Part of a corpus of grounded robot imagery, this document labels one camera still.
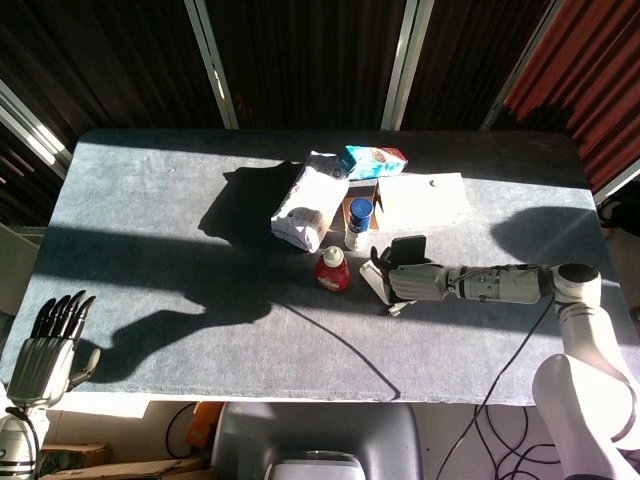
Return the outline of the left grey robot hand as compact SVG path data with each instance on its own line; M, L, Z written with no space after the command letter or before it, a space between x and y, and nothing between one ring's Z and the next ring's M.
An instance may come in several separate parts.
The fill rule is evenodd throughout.
M49 299L36 315L21 346L8 385L8 399L26 415L56 405L64 394L89 380L101 358L93 349L86 366L71 371L86 319L96 298L81 290Z

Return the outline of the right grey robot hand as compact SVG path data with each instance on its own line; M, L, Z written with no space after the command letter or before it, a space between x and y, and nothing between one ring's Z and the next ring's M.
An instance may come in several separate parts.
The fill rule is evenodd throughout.
M442 301L448 290L448 269L425 256L425 244L395 243L379 251L370 250L374 270L371 284L381 300L391 306L413 301Z

